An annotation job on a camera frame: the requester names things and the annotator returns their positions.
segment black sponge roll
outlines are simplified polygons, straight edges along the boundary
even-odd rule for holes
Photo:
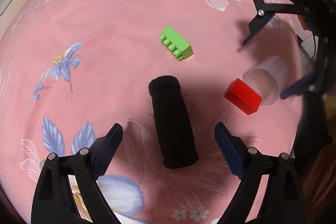
[[[194,164],[199,157],[179,81],[160,76],[148,88],[164,166],[175,169]]]

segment transparent cup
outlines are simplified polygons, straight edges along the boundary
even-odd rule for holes
[[[262,97],[262,105],[278,100],[288,80],[288,67],[278,56],[272,55],[250,69],[243,81]]]

